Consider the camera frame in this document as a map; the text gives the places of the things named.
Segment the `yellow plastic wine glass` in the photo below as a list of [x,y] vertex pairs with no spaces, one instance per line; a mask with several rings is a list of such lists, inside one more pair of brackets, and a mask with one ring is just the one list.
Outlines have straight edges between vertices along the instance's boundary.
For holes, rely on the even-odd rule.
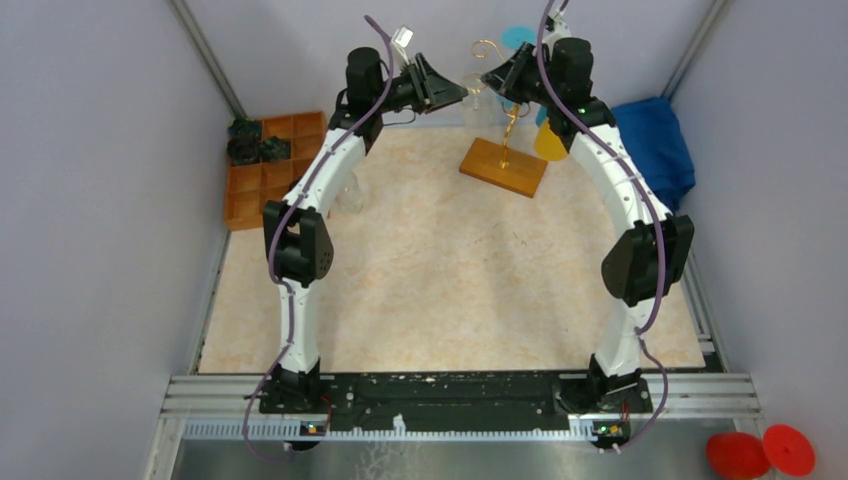
[[568,156],[567,149],[552,131],[548,120],[539,125],[533,148],[536,156],[547,162],[562,161]]

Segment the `gold wire glass rack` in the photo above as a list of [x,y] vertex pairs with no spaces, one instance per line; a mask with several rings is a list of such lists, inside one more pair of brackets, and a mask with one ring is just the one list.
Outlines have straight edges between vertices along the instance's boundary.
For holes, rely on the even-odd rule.
[[499,96],[491,92],[496,100],[496,124],[483,129],[468,128],[464,124],[474,139],[459,165],[459,172],[532,198],[545,174],[547,163],[509,145],[517,122],[522,119],[518,117],[518,106],[505,112]]

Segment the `clear ribbed wine glass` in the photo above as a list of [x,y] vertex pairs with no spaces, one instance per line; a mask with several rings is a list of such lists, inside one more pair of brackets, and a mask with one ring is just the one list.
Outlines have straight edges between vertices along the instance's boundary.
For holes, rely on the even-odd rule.
[[364,194],[355,173],[350,173],[343,181],[336,195],[335,204],[343,213],[356,214],[362,211]]

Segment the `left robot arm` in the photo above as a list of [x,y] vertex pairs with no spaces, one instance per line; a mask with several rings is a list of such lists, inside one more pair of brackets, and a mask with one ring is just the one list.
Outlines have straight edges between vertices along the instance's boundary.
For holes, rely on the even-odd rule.
[[461,102],[468,91],[422,54],[397,74],[371,47],[347,56],[346,86],[335,101],[324,143],[296,185],[262,210],[267,265],[281,298],[281,352],[256,396],[263,413],[308,412],[321,405],[317,300],[334,246],[326,216],[345,181],[381,133],[386,112],[428,114]]

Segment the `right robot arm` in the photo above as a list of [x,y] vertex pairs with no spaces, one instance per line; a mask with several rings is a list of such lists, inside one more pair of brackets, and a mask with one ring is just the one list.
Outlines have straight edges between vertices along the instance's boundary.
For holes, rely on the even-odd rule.
[[482,81],[514,103],[536,103],[566,152],[590,176],[617,235],[601,263],[614,303],[604,336],[576,392],[578,411],[607,410],[635,392],[645,335],[662,301],[682,276],[694,237],[687,216],[671,212],[652,192],[622,140],[610,108],[592,94],[594,57],[588,41],[564,37],[552,45],[523,43]]

